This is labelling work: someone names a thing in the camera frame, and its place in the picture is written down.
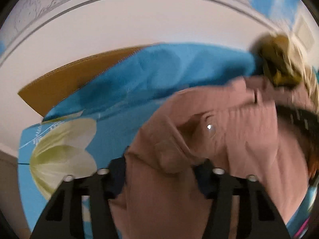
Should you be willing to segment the pink coat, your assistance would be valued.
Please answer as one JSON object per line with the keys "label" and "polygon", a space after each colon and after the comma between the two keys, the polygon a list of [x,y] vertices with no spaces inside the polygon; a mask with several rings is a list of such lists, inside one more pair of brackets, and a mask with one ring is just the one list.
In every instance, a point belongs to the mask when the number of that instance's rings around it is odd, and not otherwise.
{"label": "pink coat", "polygon": [[126,183],[111,202],[122,237],[200,238],[211,201],[191,168],[206,159],[232,176],[257,176],[288,222],[306,195],[306,157],[314,151],[276,104],[314,110],[304,85],[274,88],[265,77],[171,96],[125,152]]}

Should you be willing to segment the cream garment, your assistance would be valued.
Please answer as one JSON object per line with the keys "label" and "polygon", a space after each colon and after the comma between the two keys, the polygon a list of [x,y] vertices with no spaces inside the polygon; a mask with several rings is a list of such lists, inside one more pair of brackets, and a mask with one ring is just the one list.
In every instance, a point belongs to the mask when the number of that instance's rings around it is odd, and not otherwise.
{"label": "cream garment", "polygon": [[318,108],[318,80],[317,75],[312,67],[310,67],[303,59],[301,50],[288,37],[286,38],[286,58],[291,68],[301,76],[303,83],[308,91],[309,98]]}

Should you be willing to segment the olive green garment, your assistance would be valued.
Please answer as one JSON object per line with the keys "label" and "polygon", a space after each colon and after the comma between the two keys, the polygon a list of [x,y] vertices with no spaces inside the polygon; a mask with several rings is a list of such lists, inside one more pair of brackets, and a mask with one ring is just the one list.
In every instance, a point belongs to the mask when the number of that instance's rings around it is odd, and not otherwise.
{"label": "olive green garment", "polygon": [[263,61],[263,73],[274,87],[295,88],[302,78],[290,66],[286,58],[284,33],[265,33],[252,44],[250,51]]}

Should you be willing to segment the blue floral bed sheet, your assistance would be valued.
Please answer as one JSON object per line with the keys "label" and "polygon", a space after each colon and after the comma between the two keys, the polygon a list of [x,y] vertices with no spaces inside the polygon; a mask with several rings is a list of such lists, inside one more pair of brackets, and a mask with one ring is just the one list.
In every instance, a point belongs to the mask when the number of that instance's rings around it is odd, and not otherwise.
{"label": "blue floral bed sheet", "polygon": [[[21,137],[21,172],[45,199],[31,205],[33,229],[64,177],[88,177],[125,157],[139,129],[175,93],[249,77],[268,79],[260,56],[212,45],[159,44],[123,59],[65,98]],[[284,222],[290,238],[318,238],[318,149],[312,149],[306,157],[306,195]],[[231,213],[228,238],[236,238],[237,196]]]}

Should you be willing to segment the white wall socket panel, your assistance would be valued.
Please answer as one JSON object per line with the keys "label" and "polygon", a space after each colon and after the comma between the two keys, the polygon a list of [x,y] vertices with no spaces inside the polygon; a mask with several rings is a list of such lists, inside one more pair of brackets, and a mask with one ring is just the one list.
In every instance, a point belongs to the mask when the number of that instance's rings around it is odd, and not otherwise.
{"label": "white wall socket panel", "polygon": [[305,50],[309,52],[315,44],[315,39],[312,35],[312,31],[304,20],[303,16],[300,16],[294,27],[294,34],[297,39],[302,43]]}

